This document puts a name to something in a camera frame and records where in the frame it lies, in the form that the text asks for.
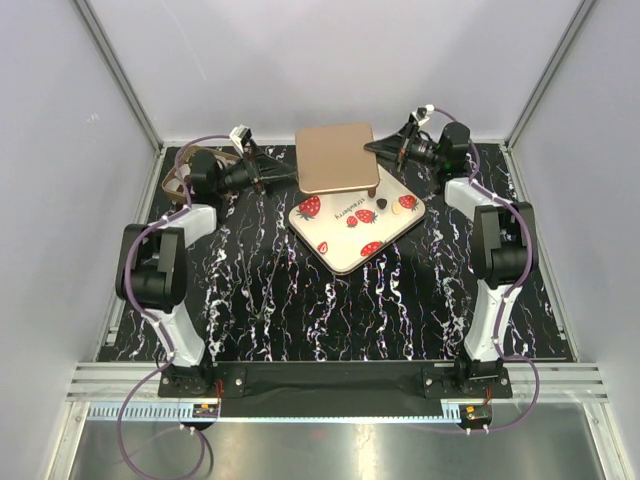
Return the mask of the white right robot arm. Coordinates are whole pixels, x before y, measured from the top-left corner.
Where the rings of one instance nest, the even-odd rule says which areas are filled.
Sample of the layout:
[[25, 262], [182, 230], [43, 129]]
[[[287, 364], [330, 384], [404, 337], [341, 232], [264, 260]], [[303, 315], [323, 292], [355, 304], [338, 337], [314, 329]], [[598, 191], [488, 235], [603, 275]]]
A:
[[430, 105], [417, 109], [399, 131], [364, 149], [391, 161], [398, 172], [409, 161], [428, 168], [434, 192], [472, 222], [470, 261], [477, 299], [453, 367], [455, 387], [472, 397], [499, 378], [508, 359], [503, 350], [506, 327], [538, 261], [535, 214], [531, 204], [509, 201], [480, 183], [479, 151], [466, 125], [448, 115], [437, 141], [422, 130], [433, 111]]

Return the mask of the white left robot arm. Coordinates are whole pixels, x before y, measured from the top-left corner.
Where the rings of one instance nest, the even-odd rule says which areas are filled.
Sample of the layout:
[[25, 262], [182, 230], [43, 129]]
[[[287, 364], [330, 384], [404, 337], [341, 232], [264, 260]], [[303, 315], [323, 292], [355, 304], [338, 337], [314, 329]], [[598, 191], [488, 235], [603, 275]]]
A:
[[176, 209], [155, 222], [124, 228], [115, 279], [117, 296], [161, 341], [166, 360], [160, 372], [196, 396], [214, 388], [216, 372], [185, 304], [188, 249], [215, 232], [226, 196], [247, 189], [265, 193], [296, 178], [295, 167], [266, 153], [250, 132], [230, 139], [231, 154], [205, 147], [199, 139], [178, 150], [164, 184]]

